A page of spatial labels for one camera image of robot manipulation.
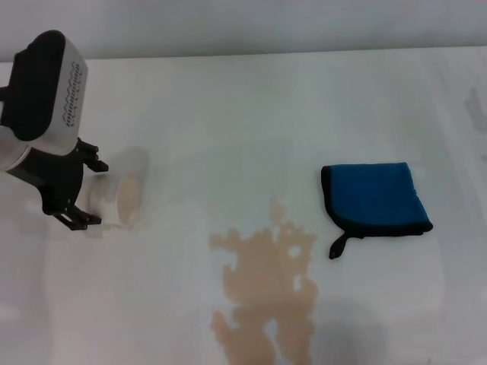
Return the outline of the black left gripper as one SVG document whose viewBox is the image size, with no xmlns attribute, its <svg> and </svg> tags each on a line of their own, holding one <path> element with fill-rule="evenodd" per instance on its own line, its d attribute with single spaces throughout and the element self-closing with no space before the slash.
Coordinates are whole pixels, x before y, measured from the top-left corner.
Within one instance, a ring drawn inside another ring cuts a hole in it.
<svg viewBox="0 0 487 365">
<path fill-rule="evenodd" d="M 84 168 L 105 173 L 109 166 L 98 157 L 99 148 L 80 138 L 74 149 L 64 156 L 31 148 L 27 156 L 8 174 L 35 187 L 41 195 L 42 209 L 72 231 L 99 225 L 102 219 L 76 206 Z"/>
</svg>

